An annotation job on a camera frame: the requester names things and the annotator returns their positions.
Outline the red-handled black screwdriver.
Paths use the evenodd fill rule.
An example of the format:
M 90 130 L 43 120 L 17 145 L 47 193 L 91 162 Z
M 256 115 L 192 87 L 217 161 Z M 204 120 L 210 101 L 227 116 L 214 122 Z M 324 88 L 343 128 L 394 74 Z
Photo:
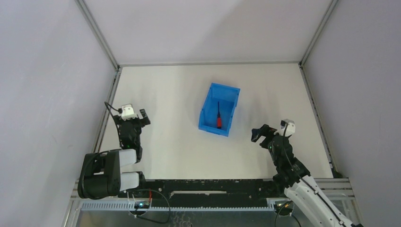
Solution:
M 218 113 L 217 113 L 217 129 L 222 128 L 222 121 L 221 121 L 221 114 L 220 114 L 220 108 L 219 108 L 219 102 L 218 102 Z

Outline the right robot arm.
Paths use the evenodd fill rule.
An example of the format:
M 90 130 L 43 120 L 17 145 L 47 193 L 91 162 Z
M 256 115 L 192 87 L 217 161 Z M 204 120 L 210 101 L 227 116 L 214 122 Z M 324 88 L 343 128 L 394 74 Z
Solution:
M 315 227 L 360 227 L 344 215 L 323 193 L 307 167 L 295 157 L 290 137 L 295 132 L 292 122 L 282 120 L 281 128 L 267 124 L 252 129 L 251 141 L 267 149 L 276 168 L 273 190 L 289 198 Z

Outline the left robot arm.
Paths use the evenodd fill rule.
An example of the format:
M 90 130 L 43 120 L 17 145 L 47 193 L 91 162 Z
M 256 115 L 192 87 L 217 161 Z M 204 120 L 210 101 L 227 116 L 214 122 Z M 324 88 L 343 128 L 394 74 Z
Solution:
M 141 171 L 121 170 L 142 159 L 140 135 L 142 128 L 150 124 L 150 119 L 145 109 L 139 112 L 141 117 L 131 106 L 126 106 L 120 115 L 113 116 L 120 148 L 85 155 L 77 187 L 80 198 L 99 200 L 127 190 L 136 197 L 147 193 L 148 185 Z

